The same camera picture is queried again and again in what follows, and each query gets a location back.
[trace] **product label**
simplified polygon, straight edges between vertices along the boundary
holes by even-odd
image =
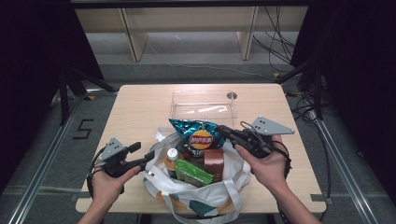
[[[196,131],[190,138],[190,144],[196,149],[208,148],[213,141],[213,136],[206,130]]]

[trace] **clear plastic container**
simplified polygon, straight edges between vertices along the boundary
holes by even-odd
[[[237,118],[234,98],[230,90],[174,91],[170,118],[206,120],[233,128]]]

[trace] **green package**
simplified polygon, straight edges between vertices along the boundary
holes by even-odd
[[[213,175],[183,160],[176,160],[176,175],[178,180],[198,188],[209,185],[213,181]]]

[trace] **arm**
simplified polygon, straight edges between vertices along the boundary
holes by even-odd
[[[92,177],[91,205],[78,223],[101,223],[111,205],[119,198],[122,186],[139,171],[140,166],[136,166],[118,178],[107,175],[103,170],[96,172]]]
[[[282,142],[282,139],[280,135],[274,135],[273,141]],[[286,152],[286,149],[278,143],[274,143],[274,147]],[[250,164],[257,180],[275,197],[291,223],[320,223],[290,190],[284,177],[285,158],[283,155],[274,151],[269,156],[258,159],[241,146],[236,145],[235,149]]]

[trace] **potato chip bag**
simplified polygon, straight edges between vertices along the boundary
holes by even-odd
[[[217,124],[202,120],[169,119],[181,138],[182,149],[194,160],[204,157],[205,149],[221,148],[225,138],[216,131]]]

